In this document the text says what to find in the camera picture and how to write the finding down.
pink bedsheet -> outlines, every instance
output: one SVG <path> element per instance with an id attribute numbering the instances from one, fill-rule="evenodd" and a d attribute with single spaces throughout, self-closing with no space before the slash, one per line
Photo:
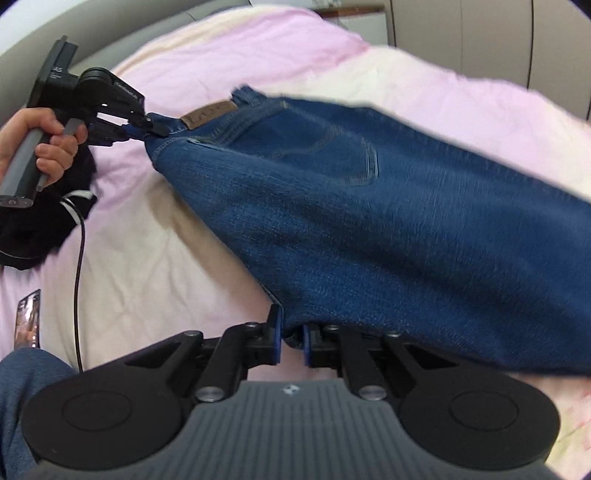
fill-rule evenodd
<path id="1" fill-rule="evenodd" d="M 398 50 L 370 48 L 357 35 L 308 11 L 262 9 L 255 16 L 252 11 L 230 30 L 222 28 L 222 19 L 235 19 L 240 11 L 218 15 L 220 34 L 205 42 L 196 40 L 196 32 L 214 19 L 166 37 L 168 44 L 173 38 L 192 38 L 187 44 L 177 42 L 180 47 L 158 49 L 158 41 L 153 42 L 150 48 L 157 53 L 143 55 L 123 78 L 147 97 L 148 111 L 172 116 L 227 98 L 244 83 L 269 95 L 370 104 L 591 198 L 591 128 L 540 95 L 504 82 L 467 80 Z M 213 336 L 234 323 L 264 319 L 268 299 L 173 199 L 141 143 L 97 148 L 95 156 L 99 171 L 94 190 L 100 201 L 88 221 L 81 285 L 87 367 L 183 329 L 199 328 Z M 78 247 L 74 233 L 35 271 L 2 273 L 0 355 L 12 347 L 18 299 L 41 287 L 41 344 L 73 361 L 70 292 Z M 311 376 L 297 366 L 297 352 L 286 355 L 289 364 L 272 372 L 260 369 L 257 378 Z M 547 381 L 529 380 L 558 395 Z M 564 382 L 578 382 L 577 395 L 590 385 L 586 380 L 560 382 L 561 393 L 568 390 Z M 568 398 L 568 406 L 564 397 L 559 406 L 563 422 L 573 430 L 561 433 L 561 450 L 553 452 L 551 464 L 565 478 L 579 480 L 591 469 L 591 459 L 583 451 L 587 443 L 573 447 L 569 438 L 575 432 L 589 442 L 591 433 L 580 420 L 587 418 L 588 407 L 575 394 Z"/>

white wall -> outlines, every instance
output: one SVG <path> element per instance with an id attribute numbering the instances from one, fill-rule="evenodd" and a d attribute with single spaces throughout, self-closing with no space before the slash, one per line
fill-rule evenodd
<path id="1" fill-rule="evenodd" d="M 86 0 L 18 0 L 0 17 L 0 55 L 40 26 Z"/>

belt loop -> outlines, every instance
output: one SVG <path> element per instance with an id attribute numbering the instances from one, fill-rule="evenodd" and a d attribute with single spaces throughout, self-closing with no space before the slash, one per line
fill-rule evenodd
<path id="1" fill-rule="evenodd" d="M 263 100 L 266 99 L 266 96 L 250 88 L 248 85 L 243 85 L 239 89 L 234 90 L 232 92 L 232 100 L 237 106 L 257 106 L 260 105 L 263 102 Z"/>

smartphone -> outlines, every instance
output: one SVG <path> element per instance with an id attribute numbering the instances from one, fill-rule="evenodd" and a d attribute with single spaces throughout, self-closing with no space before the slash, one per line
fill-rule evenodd
<path id="1" fill-rule="evenodd" d="M 34 291 L 18 302 L 17 322 L 14 329 L 14 349 L 39 348 L 39 311 L 41 290 Z"/>

black cable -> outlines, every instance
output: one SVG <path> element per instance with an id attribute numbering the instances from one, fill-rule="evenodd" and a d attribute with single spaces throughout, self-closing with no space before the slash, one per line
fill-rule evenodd
<path id="1" fill-rule="evenodd" d="M 78 265 L 76 267 L 76 279 L 74 281 L 74 344 L 76 345 L 76 362 L 78 363 L 78 370 L 80 373 L 82 373 L 84 368 L 82 367 L 82 354 L 80 353 L 80 332 L 78 327 L 78 290 L 80 287 L 80 272 L 82 270 L 82 258 L 84 256 L 84 246 L 86 243 L 86 227 L 84 223 L 84 217 L 80 213 L 78 207 L 74 205 L 74 202 L 67 198 L 61 199 L 61 202 L 74 210 L 78 216 L 78 220 L 80 221 L 80 252 L 78 254 Z"/>
<path id="2" fill-rule="evenodd" d="M 527 89 L 530 89 L 531 68 L 534 65 L 534 0 L 531 0 L 531 44 L 530 44 L 530 71 L 527 74 Z"/>

